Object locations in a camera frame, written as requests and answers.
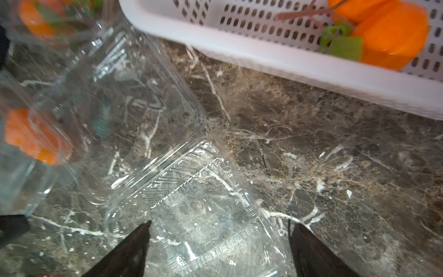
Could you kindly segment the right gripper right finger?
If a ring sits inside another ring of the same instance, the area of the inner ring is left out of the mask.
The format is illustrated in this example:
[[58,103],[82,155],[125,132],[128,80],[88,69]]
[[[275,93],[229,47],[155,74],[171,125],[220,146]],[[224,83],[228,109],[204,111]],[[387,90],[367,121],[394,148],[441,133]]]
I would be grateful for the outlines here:
[[299,277],[360,277],[303,224],[289,227],[288,239]]

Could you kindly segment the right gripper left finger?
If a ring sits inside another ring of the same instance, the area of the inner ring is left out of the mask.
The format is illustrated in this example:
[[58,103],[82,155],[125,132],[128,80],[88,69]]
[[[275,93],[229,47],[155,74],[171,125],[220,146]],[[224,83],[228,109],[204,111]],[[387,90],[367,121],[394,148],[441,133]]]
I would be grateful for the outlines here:
[[152,222],[139,225],[83,277],[142,277]]

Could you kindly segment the orange with leaf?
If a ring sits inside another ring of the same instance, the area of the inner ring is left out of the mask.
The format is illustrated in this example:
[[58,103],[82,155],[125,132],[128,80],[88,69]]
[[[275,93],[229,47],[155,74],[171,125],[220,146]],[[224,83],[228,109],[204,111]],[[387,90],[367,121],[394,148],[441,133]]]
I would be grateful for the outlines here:
[[351,35],[363,40],[362,63],[399,71],[421,52],[428,33],[425,7],[391,1],[359,23]]

